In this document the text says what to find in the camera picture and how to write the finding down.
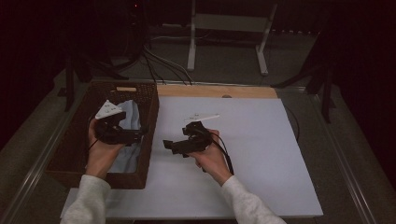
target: white paper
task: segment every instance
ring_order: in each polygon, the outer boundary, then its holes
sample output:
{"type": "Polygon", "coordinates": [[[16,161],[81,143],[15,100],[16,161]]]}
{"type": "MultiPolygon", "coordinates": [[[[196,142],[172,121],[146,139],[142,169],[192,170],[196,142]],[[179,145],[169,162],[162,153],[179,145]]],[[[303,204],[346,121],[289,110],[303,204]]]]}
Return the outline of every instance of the white paper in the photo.
{"type": "MultiPolygon", "coordinates": [[[[237,178],[281,217],[321,216],[310,176],[279,99],[160,97],[145,189],[113,189],[106,216],[114,218],[227,218],[232,209],[219,185],[194,159],[165,149],[163,140],[187,137],[184,118],[194,113],[219,113],[204,120],[217,129],[230,154],[237,178]]],[[[71,189],[64,211],[75,200],[71,189]]]]}

